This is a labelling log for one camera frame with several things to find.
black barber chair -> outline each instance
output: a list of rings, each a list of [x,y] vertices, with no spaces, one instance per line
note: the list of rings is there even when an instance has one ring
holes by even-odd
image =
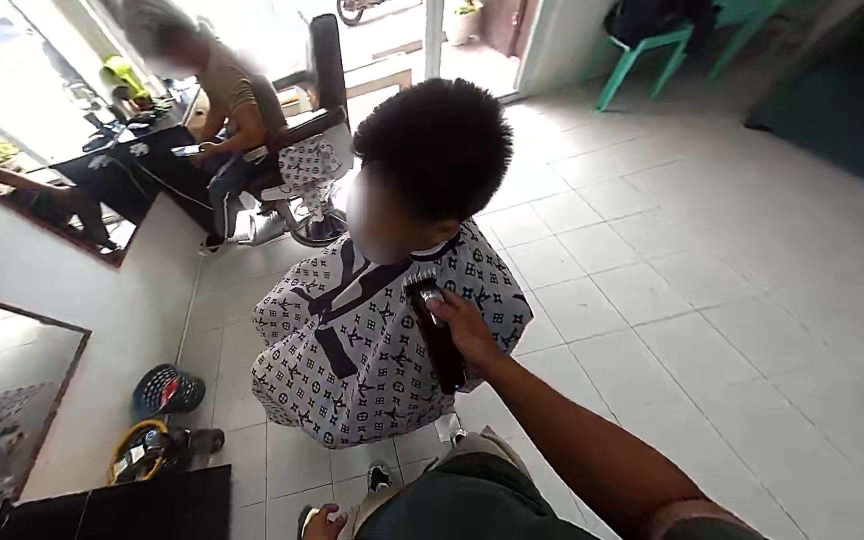
[[[289,202],[295,200],[298,194],[282,198],[282,192],[288,190],[278,166],[279,151],[282,148],[324,134],[329,130],[331,130],[330,134],[335,134],[336,130],[343,130],[340,133],[343,137],[339,140],[330,138],[330,142],[333,145],[342,144],[346,147],[342,150],[346,155],[344,159],[347,163],[343,164],[341,170],[348,171],[352,167],[352,136],[346,113],[348,107],[346,77],[342,68],[342,52],[339,48],[339,26],[334,14],[319,15],[309,23],[309,42],[306,52],[306,69],[275,80],[272,85],[278,92],[298,87],[308,93],[313,110],[318,112],[318,115],[288,129],[284,136],[271,139],[266,145],[269,158],[272,158],[271,164],[275,166],[266,167],[246,186],[246,191],[262,203],[260,214],[271,217],[262,223],[260,215],[257,216],[257,221],[252,222],[251,239],[246,242],[251,245],[258,245],[289,231],[297,242],[321,247],[329,245],[347,230],[346,215],[342,210],[332,207],[331,196],[329,196],[328,209],[324,213],[325,219],[319,222],[313,222],[311,215],[296,221]],[[341,153],[340,149],[336,148],[336,154]]]

person in dark shirt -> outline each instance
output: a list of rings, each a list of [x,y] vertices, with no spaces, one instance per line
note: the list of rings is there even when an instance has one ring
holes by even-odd
[[[656,449],[499,350],[478,308],[442,292],[444,301],[430,300],[429,309],[448,323],[466,367],[495,389],[555,472],[620,537],[762,539]],[[381,466],[368,471],[368,483],[350,516],[330,520],[335,504],[304,510],[299,540],[595,538],[556,517],[522,460],[488,428],[454,442],[437,466],[405,487],[392,487]]]

basket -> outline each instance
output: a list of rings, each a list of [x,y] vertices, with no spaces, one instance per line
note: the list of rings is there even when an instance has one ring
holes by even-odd
[[[206,383],[172,364],[157,365],[138,381],[132,404],[140,418],[192,412],[206,397]]]

child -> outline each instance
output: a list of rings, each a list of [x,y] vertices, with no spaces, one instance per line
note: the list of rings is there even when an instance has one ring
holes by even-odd
[[[472,219],[512,158],[512,129],[494,97],[466,80],[427,80],[379,104],[352,146],[362,171],[348,234],[296,264],[254,316],[268,348],[252,364],[252,392],[272,422],[333,449],[452,412],[403,278],[435,269],[439,287],[476,303],[507,353],[532,319]]]

patterned barber cape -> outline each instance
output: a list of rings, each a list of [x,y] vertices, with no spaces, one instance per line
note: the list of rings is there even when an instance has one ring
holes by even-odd
[[[478,306],[511,353],[532,310],[472,219],[437,250],[389,266],[366,260],[346,234],[295,264],[255,307],[267,349],[252,364],[252,393],[269,419],[335,449],[408,434],[450,413],[454,398],[439,389],[402,287],[429,268],[440,288]],[[480,383],[470,378],[462,390]]]

